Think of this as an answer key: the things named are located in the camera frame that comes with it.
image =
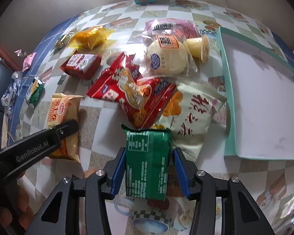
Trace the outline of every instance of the orange snack package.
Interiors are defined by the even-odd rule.
[[[48,112],[47,127],[61,124],[67,120],[78,121],[78,109],[83,96],[53,94]],[[49,155],[50,158],[68,159],[80,163],[78,156],[78,132],[61,140],[61,147]]]

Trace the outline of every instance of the blue gripper pad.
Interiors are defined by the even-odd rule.
[[[189,189],[188,176],[185,172],[182,161],[176,149],[173,150],[173,164],[174,164],[177,178],[179,180],[179,185],[180,185],[182,194],[188,199],[191,195],[191,192]]]
[[[115,169],[115,173],[112,178],[112,189],[111,189],[111,196],[113,198],[119,193],[120,186],[122,184],[124,172],[125,172],[125,152],[123,152],[122,157],[118,163],[117,168]]]

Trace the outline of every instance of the blue logo sticker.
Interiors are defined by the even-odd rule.
[[[152,54],[150,56],[150,59],[151,59],[151,64],[150,64],[151,68],[158,69],[159,66],[160,66],[160,58],[159,58],[159,56],[157,54]]]
[[[108,85],[105,85],[105,86],[103,87],[103,91],[102,91],[102,93],[104,94],[104,93],[107,91],[108,88],[109,88],[109,86],[108,86]]]

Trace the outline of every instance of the pink snack package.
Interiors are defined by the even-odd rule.
[[[155,19],[146,22],[145,31],[156,30],[174,30],[178,36],[185,36],[187,39],[201,36],[194,23],[174,18]]]
[[[36,55],[36,52],[28,55],[24,59],[22,72],[30,68],[30,66],[32,65],[32,62],[35,58],[35,55]]]

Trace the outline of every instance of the orange and white label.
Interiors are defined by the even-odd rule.
[[[179,48],[179,42],[173,35],[157,35],[160,48]]]

